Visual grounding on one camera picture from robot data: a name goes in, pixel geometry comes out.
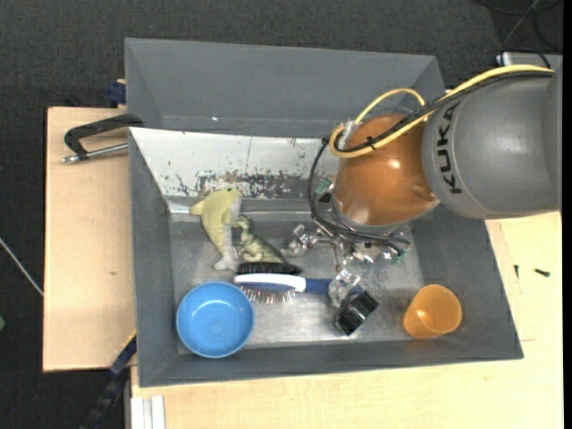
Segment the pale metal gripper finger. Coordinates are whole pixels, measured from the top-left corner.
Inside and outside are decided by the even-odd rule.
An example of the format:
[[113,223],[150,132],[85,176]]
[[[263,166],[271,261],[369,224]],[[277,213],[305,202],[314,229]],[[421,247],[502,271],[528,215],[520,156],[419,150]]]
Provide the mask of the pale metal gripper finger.
[[352,292],[359,291],[361,277],[347,268],[340,272],[328,285],[328,297],[332,307],[341,307]]
[[292,240],[283,250],[286,257],[301,257],[320,241],[321,236],[317,231],[310,233],[303,224],[299,224],[292,231]]

